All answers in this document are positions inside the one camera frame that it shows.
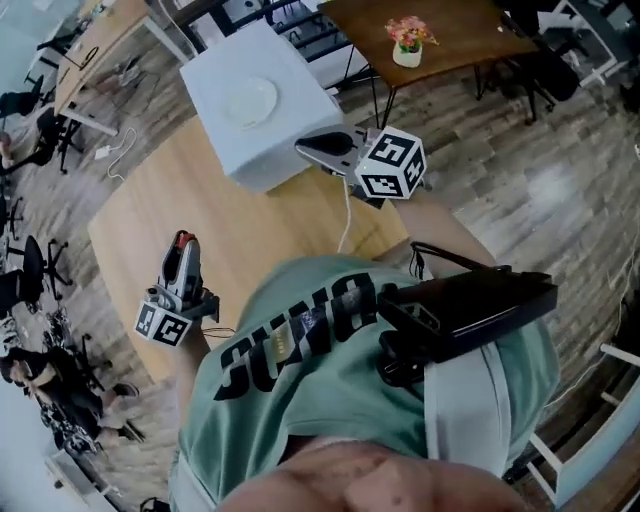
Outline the person's green T-shirt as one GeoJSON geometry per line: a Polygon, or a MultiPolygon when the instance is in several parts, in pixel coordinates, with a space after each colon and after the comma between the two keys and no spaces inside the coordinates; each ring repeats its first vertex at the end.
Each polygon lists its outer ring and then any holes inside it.
{"type": "Polygon", "coordinates": [[[374,443],[503,481],[559,381],[549,333],[535,321],[427,366],[421,382],[389,386],[376,362],[391,325],[376,299],[414,283],[347,256],[278,266],[199,367],[169,476],[171,512],[216,512],[309,443],[374,443]]]}

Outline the black clamp mount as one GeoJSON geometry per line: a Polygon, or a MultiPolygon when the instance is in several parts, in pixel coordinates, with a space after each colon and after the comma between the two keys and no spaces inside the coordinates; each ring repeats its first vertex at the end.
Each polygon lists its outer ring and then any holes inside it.
{"type": "Polygon", "coordinates": [[[392,387],[406,388],[424,380],[425,368],[433,362],[431,338],[424,334],[387,330],[379,336],[382,352],[376,368],[392,387]]]}

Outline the potted pink flowers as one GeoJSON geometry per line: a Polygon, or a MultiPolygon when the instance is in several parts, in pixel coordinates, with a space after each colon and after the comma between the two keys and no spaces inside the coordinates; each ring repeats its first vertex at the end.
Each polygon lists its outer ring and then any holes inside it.
{"type": "Polygon", "coordinates": [[[404,68],[415,69],[420,65],[425,45],[439,45],[426,23],[417,16],[389,19],[385,28],[394,42],[392,59],[404,68]]]}

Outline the black metal railing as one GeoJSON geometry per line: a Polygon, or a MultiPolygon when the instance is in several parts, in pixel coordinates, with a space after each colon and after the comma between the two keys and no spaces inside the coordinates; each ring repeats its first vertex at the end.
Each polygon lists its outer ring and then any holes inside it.
{"type": "Polygon", "coordinates": [[[366,59],[318,5],[327,0],[158,0],[198,53],[263,20],[288,41],[325,88],[370,79],[366,59]]]}

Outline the white box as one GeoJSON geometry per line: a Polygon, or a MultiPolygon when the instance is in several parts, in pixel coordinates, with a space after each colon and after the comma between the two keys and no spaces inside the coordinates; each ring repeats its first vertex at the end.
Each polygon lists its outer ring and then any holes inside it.
{"type": "Polygon", "coordinates": [[[311,73],[306,60],[263,20],[201,53],[180,70],[223,173],[255,192],[267,192],[308,167],[294,148],[313,130],[339,124],[342,110],[311,73]],[[278,89],[269,118],[241,130],[222,112],[230,90],[250,77],[278,89]]]}

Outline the white plate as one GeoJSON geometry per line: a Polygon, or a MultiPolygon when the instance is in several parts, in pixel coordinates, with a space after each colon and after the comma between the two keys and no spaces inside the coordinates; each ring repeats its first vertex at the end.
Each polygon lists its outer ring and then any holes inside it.
{"type": "Polygon", "coordinates": [[[266,121],[277,104],[276,85],[262,77],[250,77],[230,90],[222,112],[232,126],[247,130],[266,121]]]}

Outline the dark wooden table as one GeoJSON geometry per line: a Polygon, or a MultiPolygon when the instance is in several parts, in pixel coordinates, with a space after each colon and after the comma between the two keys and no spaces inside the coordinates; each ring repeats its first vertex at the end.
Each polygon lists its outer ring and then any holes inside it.
{"type": "Polygon", "coordinates": [[[465,67],[531,53],[529,39],[503,23],[492,0],[329,0],[318,10],[327,16],[389,88],[387,105],[376,124],[387,124],[397,92],[430,77],[465,67]],[[393,61],[394,42],[385,25],[415,15],[424,21],[437,43],[422,51],[418,67],[393,61]]]}

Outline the light wooden table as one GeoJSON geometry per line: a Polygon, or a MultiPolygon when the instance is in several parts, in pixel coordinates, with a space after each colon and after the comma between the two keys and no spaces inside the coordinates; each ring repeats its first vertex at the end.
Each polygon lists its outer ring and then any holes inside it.
{"type": "Polygon", "coordinates": [[[106,201],[89,235],[111,300],[132,330],[179,230],[201,246],[220,321],[237,324],[249,296],[279,263],[337,249],[374,259],[408,234],[391,205],[346,200],[339,179],[309,168],[268,193],[226,177],[198,117],[175,130],[106,201]]]}

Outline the person's left forearm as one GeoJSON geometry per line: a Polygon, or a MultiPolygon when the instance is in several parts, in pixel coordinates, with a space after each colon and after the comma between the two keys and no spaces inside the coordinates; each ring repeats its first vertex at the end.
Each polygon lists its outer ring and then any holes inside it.
{"type": "Polygon", "coordinates": [[[174,369],[180,403],[189,402],[199,367],[211,348],[200,327],[189,330],[183,341],[175,348],[174,369]]]}

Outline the small wooden table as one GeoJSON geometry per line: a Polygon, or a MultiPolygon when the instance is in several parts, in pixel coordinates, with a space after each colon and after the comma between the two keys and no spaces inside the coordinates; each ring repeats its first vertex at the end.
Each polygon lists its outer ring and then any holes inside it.
{"type": "Polygon", "coordinates": [[[71,105],[78,102],[81,88],[100,70],[111,55],[138,29],[148,30],[178,60],[185,64],[188,55],[160,26],[161,16],[147,0],[114,0],[107,15],[99,15],[87,26],[59,64],[54,111],[103,134],[114,137],[118,130],[80,113],[71,105]]]}

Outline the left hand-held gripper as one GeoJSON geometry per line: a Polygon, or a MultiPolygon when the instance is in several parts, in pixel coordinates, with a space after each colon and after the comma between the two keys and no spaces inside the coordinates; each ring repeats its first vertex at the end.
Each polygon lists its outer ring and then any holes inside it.
{"type": "Polygon", "coordinates": [[[219,321],[219,297],[201,287],[199,242],[191,240],[179,252],[173,249],[175,235],[157,284],[146,290],[133,326],[142,338],[166,347],[179,346],[205,317],[219,321]]]}

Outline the black device box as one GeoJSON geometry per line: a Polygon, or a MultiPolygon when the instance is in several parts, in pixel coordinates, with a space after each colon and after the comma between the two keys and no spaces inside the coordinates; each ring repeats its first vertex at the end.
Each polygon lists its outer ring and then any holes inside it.
{"type": "Polygon", "coordinates": [[[388,286],[378,294],[377,306],[392,329],[380,344],[389,361],[443,363],[551,312],[557,297],[548,275],[498,268],[388,286]]]}

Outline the person's right forearm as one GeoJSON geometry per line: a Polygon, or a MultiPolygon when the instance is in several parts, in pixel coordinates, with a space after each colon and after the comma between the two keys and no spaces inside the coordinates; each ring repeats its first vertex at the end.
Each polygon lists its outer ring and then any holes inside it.
{"type": "Polygon", "coordinates": [[[393,200],[412,242],[423,242],[486,266],[496,260],[431,192],[418,188],[408,200],[393,200]]]}

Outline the grey-top white table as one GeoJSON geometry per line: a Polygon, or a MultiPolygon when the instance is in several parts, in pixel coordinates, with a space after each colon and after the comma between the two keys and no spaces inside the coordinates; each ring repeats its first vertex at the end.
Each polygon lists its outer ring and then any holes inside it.
{"type": "Polygon", "coordinates": [[[621,71],[634,58],[622,34],[587,0],[558,0],[551,12],[539,13],[538,19],[540,34],[549,28],[588,30],[605,50],[607,60],[579,81],[581,88],[593,82],[605,84],[608,78],[621,71]]]}

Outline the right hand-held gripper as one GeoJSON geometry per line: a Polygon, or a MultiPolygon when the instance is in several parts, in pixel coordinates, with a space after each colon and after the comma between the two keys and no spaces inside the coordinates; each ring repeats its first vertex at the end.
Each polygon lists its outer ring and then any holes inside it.
{"type": "Polygon", "coordinates": [[[332,174],[355,170],[359,196],[366,201],[409,200],[424,181],[427,159],[422,140],[391,126],[364,147],[366,132],[355,128],[319,128],[294,144],[296,152],[332,174]]]}

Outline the black office chair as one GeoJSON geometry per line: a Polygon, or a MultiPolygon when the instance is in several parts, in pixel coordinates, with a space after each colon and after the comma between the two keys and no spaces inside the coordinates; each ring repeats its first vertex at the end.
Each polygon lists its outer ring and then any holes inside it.
{"type": "Polygon", "coordinates": [[[60,283],[66,287],[73,284],[72,280],[63,278],[57,270],[59,259],[68,246],[68,242],[58,243],[55,239],[51,239],[47,243],[46,256],[43,256],[40,245],[33,236],[27,237],[23,249],[6,244],[7,254],[22,258],[19,294],[23,302],[35,304],[44,293],[46,280],[49,280],[49,289],[54,299],[56,301],[62,299],[56,284],[60,283]]]}
{"type": "Polygon", "coordinates": [[[526,92],[530,116],[527,125],[537,121],[535,98],[541,96],[552,112],[557,102],[570,99],[579,88],[579,77],[561,55],[551,49],[540,34],[538,11],[526,0],[495,0],[502,9],[504,23],[520,38],[532,42],[536,50],[503,60],[516,83],[526,92]]]}
{"type": "Polygon", "coordinates": [[[73,138],[80,128],[80,123],[63,115],[57,115],[52,103],[35,109],[29,113],[14,130],[8,133],[11,138],[11,150],[14,165],[3,169],[0,165],[0,177],[8,176],[27,166],[46,166],[56,154],[60,156],[60,172],[68,174],[66,155],[70,148],[79,155],[83,149],[77,146],[73,138]]]}

